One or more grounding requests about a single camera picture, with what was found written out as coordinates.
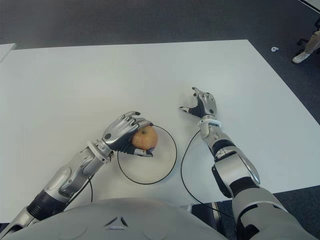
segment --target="silver robotic arm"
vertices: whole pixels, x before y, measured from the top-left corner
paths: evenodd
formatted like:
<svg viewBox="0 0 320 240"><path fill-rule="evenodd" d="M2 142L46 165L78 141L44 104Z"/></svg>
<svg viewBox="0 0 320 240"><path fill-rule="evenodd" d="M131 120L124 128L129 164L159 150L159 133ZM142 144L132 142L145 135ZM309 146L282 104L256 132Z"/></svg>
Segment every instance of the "silver robotic arm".
<svg viewBox="0 0 320 240"><path fill-rule="evenodd" d="M7 233L16 232L41 220L58 214L68 206L73 195L92 177L103 164L109 163L114 151L132 155L152 157L150 151L138 149L131 144L131 137L139 128L152 125L137 111L130 111L116 119L95 143L78 152L72 160L62 166L34 198L0 233L2 239Z"/></svg>
<svg viewBox="0 0 320 240"><path fill-rule="evenodd" d="M195 87L192 89L197 106L180 109L200 118L201 137L214 158L213 176L223 195L232 198L237 239L315 240L271 192L259 186L254 165L221 131L214 97Z"/></svg>

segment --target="red apple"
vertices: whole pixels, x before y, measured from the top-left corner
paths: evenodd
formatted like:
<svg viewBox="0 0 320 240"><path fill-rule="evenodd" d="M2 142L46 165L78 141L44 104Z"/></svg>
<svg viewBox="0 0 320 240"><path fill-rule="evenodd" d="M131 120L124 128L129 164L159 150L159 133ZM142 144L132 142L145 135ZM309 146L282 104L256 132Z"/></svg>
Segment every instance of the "red apple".
<svg viewBox="0 0 320 240"><path fill-rule="evenodd" d="M157 146L158 134L152 126L146 126L133 135L131 143L138 149L152 151Z"/></svg>

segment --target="white sneaker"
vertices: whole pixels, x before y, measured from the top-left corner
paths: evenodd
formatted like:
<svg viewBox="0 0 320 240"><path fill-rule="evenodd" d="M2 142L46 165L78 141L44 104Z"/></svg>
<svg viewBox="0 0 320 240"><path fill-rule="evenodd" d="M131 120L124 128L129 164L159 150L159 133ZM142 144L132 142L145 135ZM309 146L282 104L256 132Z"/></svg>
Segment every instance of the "white sneaker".
<svg viewBox="0 0 320 240"><path fill-rule="evenodd" d="M295 56L294 58L292 58L292 62L294 64L299 64L302 61L306 60L308 57L310 56L310 54L305 53L304 51L302 53L300 53L299 55Z"/></svg>

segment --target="black cable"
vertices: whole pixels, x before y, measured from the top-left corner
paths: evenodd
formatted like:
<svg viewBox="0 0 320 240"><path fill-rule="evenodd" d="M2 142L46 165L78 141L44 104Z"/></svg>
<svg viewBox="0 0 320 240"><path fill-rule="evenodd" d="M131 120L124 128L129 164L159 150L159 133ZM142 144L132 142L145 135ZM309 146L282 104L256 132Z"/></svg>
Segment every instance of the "black cable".
<svg viewBox="0 0 320 240"><path fill-rule="evenodd" d="M75 199L76 197L79 196L79 194L85 189L85 187L90 184L90 187L91 187L91 202L93 201L93 188L92 188L92 184L91 184L91 180L92 178L94 177L94 174L88 178L88 181L86 181L86 183L82 186L82 188L76 193L76 195L73 196L73 198L70 199L70 201L68 201L66 204L65 204L65 207L68 207Z"/></svg>
<svg viewBox="0 0 320 240"><path fill-rule="evenodd" d="M91 203L94 201L94 188L92 187L92 183L91 183L91 179L90 177L88 178L89 184L90 184L90 188L91 188Z"/></svg>
<svg viewBox="0 0 320 240"><path fill-rule="evenodd" d="M186 189L186 191L190 194L190 196L193 197L196 201L198 201L201 205L205 206L205 207L208 208L208 209L212 209L212 210L214 210L214 211L217 211L218 213L223 214L223 215L225 215L225 216L227 216L227 217L229 217L229 218L234 218L233 216L231 216L231 215L229 215L229 214L226 214L226 213L224 213L224 212L222 212L222 211L219 211L218 209L215 209L215 208L213 208L213 207L207 206L205 203L203 203L202 201L200 201L199 199L197 199L197 198L189 191L189 189L187 188L187 186L186 186L186 184L185 184L184 178L183 178L183 176L182 176L182 165L183 165L183 163L184 163L184 160L185 160L185 156L186 156L186 154L187 154L187 151L188 151L188 149L189 149L192 141L194 140L194 138L197 136L198 133L200 133L200 131L197 131L196 134L191 138L188 146L186 147L186 150L185 150L185 152L184 152L184 155L183 155L183 157L182 157L181 167L180 167L180 174L181 174L181 180L182 180L183 186L184 186L184 188Z"/></svg>

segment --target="circle drawn on table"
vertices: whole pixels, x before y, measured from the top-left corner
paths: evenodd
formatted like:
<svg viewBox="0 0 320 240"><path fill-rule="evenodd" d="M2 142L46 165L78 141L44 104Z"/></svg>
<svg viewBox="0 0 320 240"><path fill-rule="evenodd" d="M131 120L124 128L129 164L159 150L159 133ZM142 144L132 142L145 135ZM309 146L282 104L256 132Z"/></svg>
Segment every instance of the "circle drawn on table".
<svg viewBox="0 0 320 240"><path fill-rule="evenodd" d="M171 173L177 161L177 146L171 134L160 126L153 127L158 134L153 157L117 153L122 173L137 184L149 185L163 180Z"/></svg>

